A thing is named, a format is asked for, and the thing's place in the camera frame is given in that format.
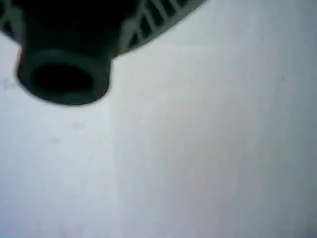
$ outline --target white surface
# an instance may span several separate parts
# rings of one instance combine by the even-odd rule
[[[0,237],[317,236],[314,0],[211,0],[60,108],[0,38]]]

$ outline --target vent slot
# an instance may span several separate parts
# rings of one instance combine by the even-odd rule
[[[180,7],[184,7],[188,3],[188,0],[177,0],[177,3]]]
[[[135,47],[139,42],[139,38],[137,33],[134,33],[130,42],[129,42],[129,48]]]
[[[160,27],[164,24],[164,19],[157,9],[157,7],[154,5],[154,3],[151,0],[148,0],[146,4],[146,9],[150,12],[151,17],[153,19],[153,22],[156,27]]]
[[[144,15],[141,17],[140,27],[141,27],[143,38],[147,38],[152,33],[151,26],[149,25]]]
[[[14,35],[13,35],[12,27],[8,21],[4,24],[3,31],[7,36],[13,38]]]
[[[161,4],[164,7],[164,10],[169,17],[173,17],[176,13],[176,9],[170,3],[169,0],[161,0]]]
[[[3,22],[3,17],[4,17],[4,4],[3,2],[0,2],[0,24]]]
[[[4,6],[3,6],[3,2],[0,2],[0,21],[1,21],[3,14],[4,14]]]

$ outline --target round opening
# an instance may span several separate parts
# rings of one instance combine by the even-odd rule
[[[53,94],[91,91],[93,78],[86,71],[66,64],[46,64],[36,68],[32,81],[41,90]]]

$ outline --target black plastic object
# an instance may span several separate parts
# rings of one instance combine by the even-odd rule
[[[84,105],[109,89],[111,60],[204,0],[0,0],[0,30],[20,43],[17,78],[42,100]]]

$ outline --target cylindrical nozzle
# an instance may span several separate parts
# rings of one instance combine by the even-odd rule
[[[50,25],[26,15],[18,80],[45,101],[63,105],[97,101],[109,88],[115,36],[97,26]]]

